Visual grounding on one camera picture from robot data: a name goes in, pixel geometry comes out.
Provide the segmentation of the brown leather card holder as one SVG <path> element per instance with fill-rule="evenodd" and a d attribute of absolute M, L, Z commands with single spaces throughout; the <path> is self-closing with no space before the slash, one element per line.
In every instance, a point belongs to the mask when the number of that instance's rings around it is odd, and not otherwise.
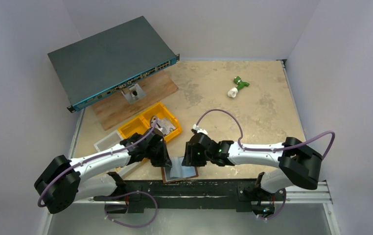
<path fill-rule="evenodd" d="M 164 184 L 198 177 L 198 170 L 194 166 L 182 166 L 183 157 L 171 158 L 172 166 L 161 168 Z"/>

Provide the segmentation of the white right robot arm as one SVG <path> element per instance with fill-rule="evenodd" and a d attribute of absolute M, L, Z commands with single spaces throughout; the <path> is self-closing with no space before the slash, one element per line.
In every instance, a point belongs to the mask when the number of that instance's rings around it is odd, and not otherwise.
<path fill-rule="evenodd" d="M 196 133 L 186 142 L 182 165 L 202 167 L 210 162 L 217 166 L 271 166 L 273 171 L 258 177 L 258 187 L 264 192 L 275 193 L 290 186 L 316 190 L 322 161 L 320 153 L 294 137 L 262 145 L 216 142 L 204 133 Z"/>

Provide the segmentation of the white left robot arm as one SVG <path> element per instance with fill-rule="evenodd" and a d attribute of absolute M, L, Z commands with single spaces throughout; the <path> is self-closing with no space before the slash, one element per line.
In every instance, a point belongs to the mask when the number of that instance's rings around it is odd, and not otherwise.
<path fill-rule="evenodd" d="M 39 194 L 37 205 L 51 214 L 70 206 L 92 177 L 118 167 L 148 159 L 153 167 L 172 166 L 163 136 L 152 128 L 135 133 L 113 147 L 76 160 L 64 155 L 55 157 L 34 183 Z"/>

